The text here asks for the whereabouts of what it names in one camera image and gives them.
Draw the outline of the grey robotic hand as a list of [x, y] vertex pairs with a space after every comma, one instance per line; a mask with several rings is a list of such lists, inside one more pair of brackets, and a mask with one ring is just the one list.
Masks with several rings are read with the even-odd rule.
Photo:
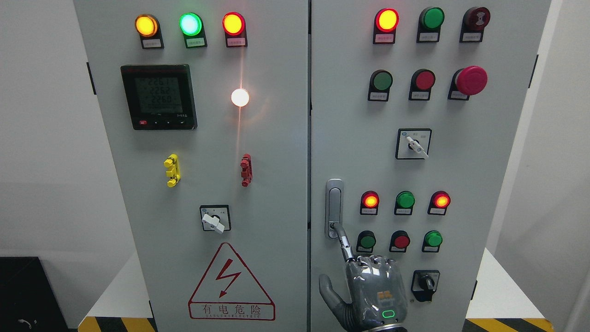
[[335, 224], [345, 259], [352, 302], [337, 294], [331, 279], [319, 275], [319, 292], [342, 328], [348, 332], [406, 332], [407, 296], [397, 262], [380, 255], [354, 255], [345, 229]]

